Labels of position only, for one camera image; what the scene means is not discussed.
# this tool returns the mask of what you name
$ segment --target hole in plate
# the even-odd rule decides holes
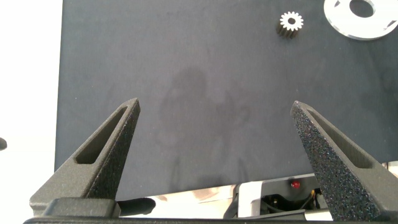
[[[349,3],[349,9],[356,16],[367,18],[373,16],[375,10],[370,0],[352,0]]]

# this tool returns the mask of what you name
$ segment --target white gear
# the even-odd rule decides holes
[[[297,12],[288,12],[282,15],[278,24],[277,33],[284,37],[293,38],[303,26],[303,19]]]

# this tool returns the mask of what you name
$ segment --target dark fabric surface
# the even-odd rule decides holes
[[[287,11],[292,40],[275,33]],[[117,200],[312,172],[294,100],[398,160],[397,37],[349,39],[318,0],[65,0],[55,168],[134,97]]]

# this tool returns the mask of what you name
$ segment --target gear teeth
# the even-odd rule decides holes
[[[295,23],[290,24],[289,19],[294,19]],[[297,12],[284,13],[277,25],[276,32],[286,38],[294,38],[302,28],[303,19]]]

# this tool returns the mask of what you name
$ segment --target white background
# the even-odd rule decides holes
[[[53,174],[62,1],[0,1],[0,223]]]

